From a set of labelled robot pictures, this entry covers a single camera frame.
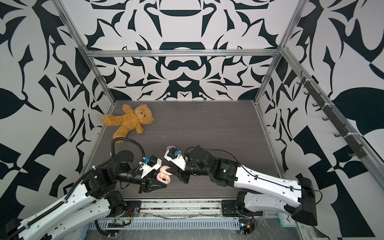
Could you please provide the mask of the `pink earbud charging case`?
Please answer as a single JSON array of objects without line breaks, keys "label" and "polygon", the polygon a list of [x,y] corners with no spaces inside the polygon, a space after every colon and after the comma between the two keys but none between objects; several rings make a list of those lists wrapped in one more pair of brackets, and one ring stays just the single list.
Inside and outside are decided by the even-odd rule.
[{"label": "pink earbud charging case", "polygon": [[170,167],[168,166],[162,166],[159,168],[160,172],[157,174],[157,180],[166,185],[168,185],[171,182],[172,174],[167,171],[169,168]]}]

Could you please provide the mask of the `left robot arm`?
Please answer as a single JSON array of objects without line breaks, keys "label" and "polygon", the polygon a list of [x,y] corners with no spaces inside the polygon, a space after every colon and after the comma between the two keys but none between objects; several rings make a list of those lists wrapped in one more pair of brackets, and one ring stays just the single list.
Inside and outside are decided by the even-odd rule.
[{"label": "left robot arm", "polygon": [[[115,152],[118,141],[136,145],[142,159],[133,166],[130,151]],[[143,147],[135,140],[116,138],[111,142],[111,157],[82,175],[70,191],[57,202],[22,221],[7,223],[8,240],[59,240],[70,231],[105,217],[118,217],[127,209],[117,183],[138,185],[140,193],[166,188],[170,182],[162,160],[146,157]]]}]

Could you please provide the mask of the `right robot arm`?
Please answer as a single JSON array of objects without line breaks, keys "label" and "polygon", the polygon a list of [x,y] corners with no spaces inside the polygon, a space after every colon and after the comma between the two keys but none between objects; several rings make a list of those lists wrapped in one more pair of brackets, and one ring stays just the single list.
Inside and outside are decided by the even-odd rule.
[{"label": "right robot arm", "polygon": [[169,146],[164,157],[174,164],[170,173],[185,184],[190,176],[207,176],[218,186],[242,189],[237,206],[245,212],[276,211],[290,215],[299,223],[318,225],[317,190],[308,178],[286,180],[259,173],[236,159],[216,158],[200,146],[189,153]]}]

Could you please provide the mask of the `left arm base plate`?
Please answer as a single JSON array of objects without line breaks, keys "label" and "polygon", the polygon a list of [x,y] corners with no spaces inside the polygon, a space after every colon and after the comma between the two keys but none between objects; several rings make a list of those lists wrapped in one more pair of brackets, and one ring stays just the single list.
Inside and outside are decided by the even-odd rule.
[{"label": "left arm base plate", "polygon": [[128,200],[125,201],[126,206],[123,208],[123,216],[131,217],[141,212],[142,201],[140,200]]}]

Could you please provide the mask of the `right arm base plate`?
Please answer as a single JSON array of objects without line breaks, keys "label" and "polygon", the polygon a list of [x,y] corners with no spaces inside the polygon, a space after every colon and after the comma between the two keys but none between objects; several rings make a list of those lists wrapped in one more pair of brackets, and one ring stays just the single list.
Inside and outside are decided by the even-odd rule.
[{"label": "right arm base plate", "polygon": [[243,202],[237,200],[221,200],[222,215],[225,217],[260,217],[263,211],[251,212]]}]

